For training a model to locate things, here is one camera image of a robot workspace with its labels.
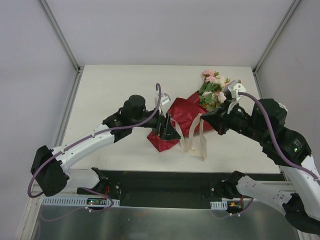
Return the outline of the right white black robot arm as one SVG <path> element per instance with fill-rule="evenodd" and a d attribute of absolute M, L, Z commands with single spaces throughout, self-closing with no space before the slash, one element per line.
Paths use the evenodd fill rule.
<path fill-rule="evenodd" d="M 233 130 L 258 142 L 262 152 L 292 182 L 295 192 L 285 193 L 235 170 L 214 187 L 215 193 L 227 199 L 239 195 L 257 199 L 283 214 L 297 230 L 319 235 L 320 175 L 311 148 L 300 133 L 285 127 L 287 110 L 278 102 L 272 98 L 254 102 L 251 114 L 239 104 L 228 110 L 231 102 L 226 101 L 201 119 L 221 136 Z"/>

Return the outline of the artificial flower bouquet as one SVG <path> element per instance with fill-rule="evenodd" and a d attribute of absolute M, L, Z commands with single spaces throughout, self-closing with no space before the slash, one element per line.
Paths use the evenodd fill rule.
<path fill-rule="evenodd" d="M 199 104 L 210 112 L 227 100 L 224 90 L 231 80 L 212 70 L 203 71 L 201 78 L 203 83 L 198 90 Z"/>

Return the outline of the cream ribbon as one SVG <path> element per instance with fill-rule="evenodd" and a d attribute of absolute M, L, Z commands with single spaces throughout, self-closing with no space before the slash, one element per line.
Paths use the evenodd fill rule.
<path fill-rule="evenodd" d="M 191 123 L 188 131 L 188 137 L 185 137 L 180 125 L 177 121 L 175 123 L 175 130 L 178 133 L 180 139 L 179 144 L 185 153 L 193 152 L 201 161 L 205 161 L 208 157 L 207 153 L 207 139 L 204 135 L 204 120 L 202 114 L 199 113 Z"/>

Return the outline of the red wrapping paper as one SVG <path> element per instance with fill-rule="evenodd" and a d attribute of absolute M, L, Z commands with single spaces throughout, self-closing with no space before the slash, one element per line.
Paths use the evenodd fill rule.
<path fill-rule="evenodd" d="M 190 127 L 193 120 L 198 114 L 205 114 L 215 108 L 216 101 L 211 98 L 211 95 L 202 96 L 196 91 L 188 98 L 177 97 L 167 113 L 172 118 L 172 124 L 178 124 L 184 137 L 189 136 Z M 147 136 L 149 142 L 154 146 L 158 152 L 163 152 L 171 149 L 179 143 L 178 139 L 162 140 L 154 132 L 150 132 Z"/>

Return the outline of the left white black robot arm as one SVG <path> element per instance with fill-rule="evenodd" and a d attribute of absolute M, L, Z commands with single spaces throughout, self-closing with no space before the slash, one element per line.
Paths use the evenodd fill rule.
<path fill-rule="evenodd" d="M 180 139 L 170 114 L 164 114 L 162 110 L 170 100 L 168 94 L 162 93 L 155 98 L 154 110 L 148 111 L 146 100 L 141 95 L 132 95 L 90 133 L 53 149 L 41 146 L 30 169 L 31 182 L 37 183 L 46 197 L 55 196 L 65 187 L 86 188 L 96 195 L 102 194 L 107 180 L 96 167 L 72 169 L 72 166 L 95 151 L 124 139 L 136 127 L 150 128 L 164 141 Z"/>

